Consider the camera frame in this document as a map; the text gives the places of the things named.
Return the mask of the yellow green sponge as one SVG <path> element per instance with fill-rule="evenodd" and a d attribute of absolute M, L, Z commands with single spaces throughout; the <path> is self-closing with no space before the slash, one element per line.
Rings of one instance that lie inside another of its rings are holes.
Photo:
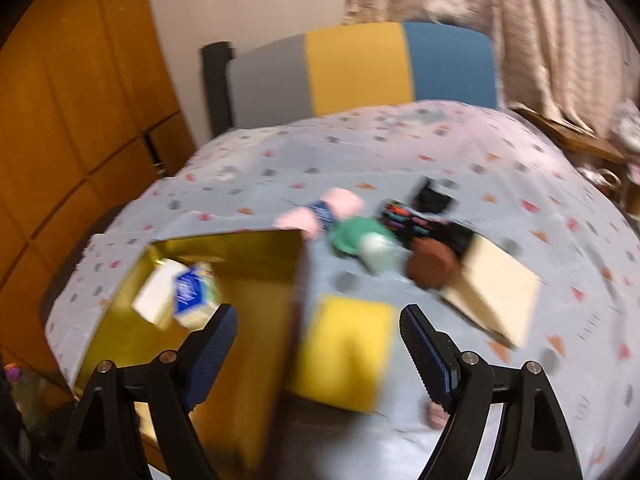
<path fill-rule="evenodd" d="M 288 390 L 346 411 L 374 411 L 397 319 L 398 310 L 389 304 L 323 296 L 300 343 Z"/>

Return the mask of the black braided hair extension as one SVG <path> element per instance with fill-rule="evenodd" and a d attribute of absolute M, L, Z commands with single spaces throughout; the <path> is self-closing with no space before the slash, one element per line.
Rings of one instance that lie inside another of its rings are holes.
<path fill-rule="evenodd" d="M 461 259 L 468 251 L 474 231 L 450 220 L 426 218 L 397 200 L 386 202 L 378 214 L 382 223 L 396 238 L 410 248 L 416 240 L 436 240 Z"/>

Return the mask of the beige patterned curtain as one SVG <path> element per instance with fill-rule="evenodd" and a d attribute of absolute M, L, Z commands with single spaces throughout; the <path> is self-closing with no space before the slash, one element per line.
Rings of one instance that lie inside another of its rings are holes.
<path fill-rule="evenodd" d="M 605 0 L 346 0 L 349 24 L 422 21 L 487 35 L 499 99 L 607 136 L 639 97 L 639 49 Z"/>

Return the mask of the green silicone travel bottle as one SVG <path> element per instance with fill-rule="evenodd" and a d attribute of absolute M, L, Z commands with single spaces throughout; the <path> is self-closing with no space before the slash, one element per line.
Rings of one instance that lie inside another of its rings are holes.
<path fill-rule="evenodd" d="M 373 275 L 398 271 L 408 252 L 382 223 L 364 217 L 352 217 L 329 232 L 336 252 L 354 257 Z"/>

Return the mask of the blue tissue pack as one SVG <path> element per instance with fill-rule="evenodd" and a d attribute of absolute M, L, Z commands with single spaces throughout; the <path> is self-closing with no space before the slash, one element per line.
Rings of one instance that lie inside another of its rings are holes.
<path fill-rule="evenodd" d="M 199 262 L 174 279 L 175 320 L 188 330 L 201 330 L 220 305 L 216 278 L 209 263 Z"/>

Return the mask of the white sponge block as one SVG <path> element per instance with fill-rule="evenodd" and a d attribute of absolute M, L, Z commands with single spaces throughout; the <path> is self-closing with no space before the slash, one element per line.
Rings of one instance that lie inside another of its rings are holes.
<path fill-rule="evenodd" d="M 171 259 L 163 259 L 134 297 L 132 307 L 145 322 L 164 330 L 175 307 L 175 279 L 188 267 Z"/>

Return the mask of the beige cloth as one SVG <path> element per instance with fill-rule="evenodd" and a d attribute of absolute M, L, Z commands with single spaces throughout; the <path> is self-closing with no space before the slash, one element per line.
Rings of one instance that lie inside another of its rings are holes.
<path fill-rule="evenodd" d="M 475 234 L 442 298 L 511 347 L 526 344 L 541 279 L 484 236 Z"/>

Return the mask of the orange wooden cabinet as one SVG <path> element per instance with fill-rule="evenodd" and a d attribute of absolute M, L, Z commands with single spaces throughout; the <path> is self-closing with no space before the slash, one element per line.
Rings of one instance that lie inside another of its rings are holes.
<path fill-rule="evenodd" d="M 34 0 L 1 49 L 1 354 L 70 396 L 44 321 L 90 230 L 194 153 L 149 0 Z"/>

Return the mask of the grey yellow blue chair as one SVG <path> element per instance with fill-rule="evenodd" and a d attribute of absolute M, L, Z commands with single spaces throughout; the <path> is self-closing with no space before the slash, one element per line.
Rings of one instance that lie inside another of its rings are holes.
<path fill-rule="evenodd" d="M 242 54 L 218 41 L 200 55 L 214 136 L 421 100 L 499 106 L 491 40 L 456 25 L 344 25 Z"/>

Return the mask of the patterned plastic tablecloth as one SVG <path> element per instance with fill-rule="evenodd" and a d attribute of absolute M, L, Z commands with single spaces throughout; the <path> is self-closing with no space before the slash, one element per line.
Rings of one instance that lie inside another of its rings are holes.
<path fill-rule="evenodd" d="M 567 417 L 584 475 L 631 464 L 639 439 L 639 237 L 634 222 L 537 128 L 514 113 L 454 102 L 368 107 L 281 127 L 236 130 L 155 181 L 93 235 L 47 320 L 71 386 L 105 327 L 107 304 L 157 240 L 260 231 L 344 188 L 373 214 L 424 179 L 454 201 L 448 217 L 541 280 L 526 345 L 511 350 L 397 271 L 373 276 L 325 240 L 308 245 L 310 322 L 323 296 L 420 304 L 441 330 L 496 364 L 537 360 Z"/>

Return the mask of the brown makeup sponge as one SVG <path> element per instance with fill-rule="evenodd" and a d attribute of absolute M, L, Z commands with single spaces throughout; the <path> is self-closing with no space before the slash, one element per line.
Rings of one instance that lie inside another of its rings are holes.
<path fill-rule="evenodd" d="M 423 289 L 441 288 L 460 270 L 454 252 L 445 244 L 431 238 L 414 240 L 405 272 L 406 277 Z"/>

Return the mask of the wooden side table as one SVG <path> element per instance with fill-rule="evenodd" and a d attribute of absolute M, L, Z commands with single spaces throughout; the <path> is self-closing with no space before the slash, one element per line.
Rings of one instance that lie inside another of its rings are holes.
<path fill-rule="evenodd" d="M 544 118 L 531 110 L 518 108 L 515 113 L 548 136 L 563 152 L 582 158 L 604 160 L 616 165 L 625 165 L 629 162 L 628 156 L 605 139 L 588 136 L 587 133 Z"/>

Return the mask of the pink rolled towel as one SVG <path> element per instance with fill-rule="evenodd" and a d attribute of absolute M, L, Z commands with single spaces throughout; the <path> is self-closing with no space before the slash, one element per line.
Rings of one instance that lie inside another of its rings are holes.
<path fill-rule="evenodd" d="M 364 206 L 362 198 L 346 188 L 330 188 L 314 202 L 291 209 L 274 220 L 279 230 L 302 233 L 305 240 L 315 240 L 331 231 L 337 223 L 358 216 Z"/>

